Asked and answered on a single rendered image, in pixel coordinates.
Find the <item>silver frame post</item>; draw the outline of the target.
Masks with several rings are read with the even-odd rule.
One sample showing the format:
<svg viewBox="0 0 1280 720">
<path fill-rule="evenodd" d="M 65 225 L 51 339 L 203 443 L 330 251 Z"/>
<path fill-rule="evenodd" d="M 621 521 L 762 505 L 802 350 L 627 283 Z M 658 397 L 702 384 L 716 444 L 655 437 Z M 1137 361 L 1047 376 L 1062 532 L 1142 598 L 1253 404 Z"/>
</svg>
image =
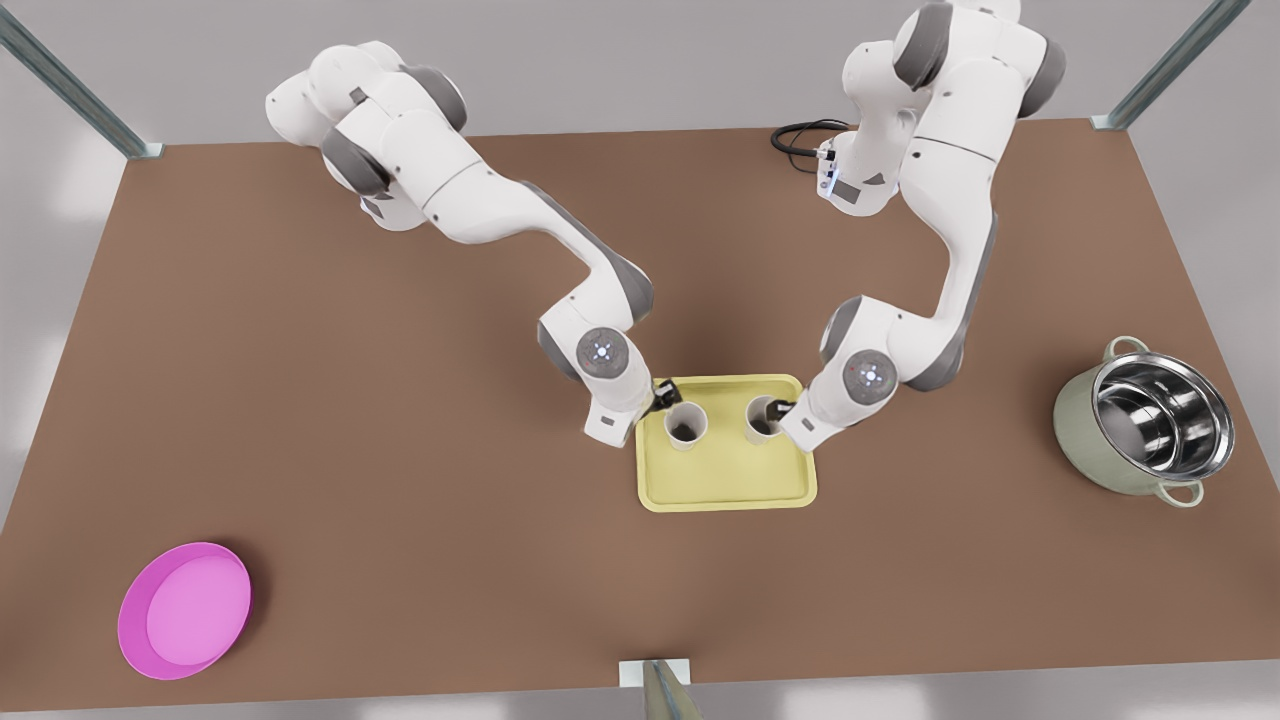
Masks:
<svg viewBox="0 0 1280 720">
<path fill-rule="evenodd" d="M 165 146 L 142 140 L 69 70 L 10 10 L 0 4 L 0 47 L 129 160 L 159 159 Z"/>
<path fill-rule="evenodd" d="M 618 662 L 618 687 L 641 688 L 646 720 L 704 720 L 689 694 L 687 659 L 637 659 Z"/>
<path fill-rule="evenodd" d="M 1089 118 L 1094 131 L 1128 131 L 1253 0 L 1212 0 L 1164 55 L 1107 113 Z"/>
</svg>

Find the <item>yellow tray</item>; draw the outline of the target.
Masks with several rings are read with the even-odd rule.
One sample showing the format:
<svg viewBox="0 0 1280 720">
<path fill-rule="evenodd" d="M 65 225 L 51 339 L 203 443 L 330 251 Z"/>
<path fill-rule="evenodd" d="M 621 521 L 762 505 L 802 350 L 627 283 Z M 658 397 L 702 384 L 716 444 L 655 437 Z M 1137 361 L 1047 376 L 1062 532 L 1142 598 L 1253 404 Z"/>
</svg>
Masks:
<svg viewBox="0 0 1280 720">
<path fill-rule="evenodd" d="M 794 401 L 803 386 L 787 374 L 675 378 L 682 398 L 701 407 L 707 428 L 692 443 L 672 439 L 667 415 L 635 430 L 637 497 L 653 512 L 799 509 L 818 491 L 817 466 L 783 434 L 754 441 L 759 397 Z"/>
</svg>

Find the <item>pale green steel pot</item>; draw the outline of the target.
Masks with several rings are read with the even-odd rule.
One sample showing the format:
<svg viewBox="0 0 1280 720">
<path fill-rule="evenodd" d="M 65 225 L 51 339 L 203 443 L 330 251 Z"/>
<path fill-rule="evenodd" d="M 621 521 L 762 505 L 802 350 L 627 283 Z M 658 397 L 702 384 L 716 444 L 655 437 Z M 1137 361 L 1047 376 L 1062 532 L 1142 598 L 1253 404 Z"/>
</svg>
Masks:
<svg viewBox="0 0 1280 720">
<path fill-rule="evenodd" d="M 1083 477 L 1175 509 L 1201 505 L 1206 479 L 1225 468 L 1236 441 L 1230 407 L 1202 373 L 1126 334 L 1059 391 L 1052 421 Z"/>
</svg>

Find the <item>white cup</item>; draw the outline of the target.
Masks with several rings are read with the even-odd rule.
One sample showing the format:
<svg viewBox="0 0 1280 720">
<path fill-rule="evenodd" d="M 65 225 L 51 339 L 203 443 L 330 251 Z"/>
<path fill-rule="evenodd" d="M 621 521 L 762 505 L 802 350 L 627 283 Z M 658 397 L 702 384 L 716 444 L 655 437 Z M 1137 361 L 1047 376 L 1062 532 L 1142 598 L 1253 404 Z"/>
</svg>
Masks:
<svg viewBox="0 0 1280 720">
<path fill-rule="evenodd" d="M 701 405 L 684 401 L 666 410 L 663 427 L 672 448 L 687 452 L 705 437 L 709 418 Z"/>
<path fill-rule="evenodd" d="M 781 400 L 772 395 L 753 398 L 745 409 L 744 434 L 751 445 L 764 445 L 782 434 L 780 419 L 771 419 L 771 401 Z"/>
</svg>

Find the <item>pink bowl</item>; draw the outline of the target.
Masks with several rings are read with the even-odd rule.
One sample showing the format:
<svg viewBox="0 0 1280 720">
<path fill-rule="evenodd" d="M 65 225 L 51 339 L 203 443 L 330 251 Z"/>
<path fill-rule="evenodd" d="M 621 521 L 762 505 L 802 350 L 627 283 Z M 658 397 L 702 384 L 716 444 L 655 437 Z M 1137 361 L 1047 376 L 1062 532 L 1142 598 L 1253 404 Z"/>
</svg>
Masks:
<svg viewBox="0 0 1280 720">
<path fill-rule="evenodd" d="M 253 583 L 237 553 L 211 542 L 180 544 L 131 583 L 118 612 L 118 646 L 142 676 L 193 676 L 233 647 L 252 607 Z"/>
</svg>

